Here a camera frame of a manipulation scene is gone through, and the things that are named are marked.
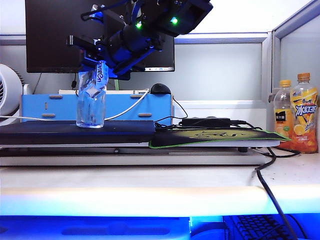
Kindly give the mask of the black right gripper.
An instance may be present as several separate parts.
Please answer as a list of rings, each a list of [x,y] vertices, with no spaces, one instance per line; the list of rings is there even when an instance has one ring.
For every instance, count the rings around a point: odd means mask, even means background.
[[[92,18],[103,22],[104,35],[100,39],[85,40],[70,35],[66,40],[68,46],[81,51],[79,73],[92,71],[98,62],[103,61],[108,66],[110,79],[128,81],[135,65],[164,48],[165,35],[144,29],[140,21],[138,25],[128,24],[121,15],[111,10]]]

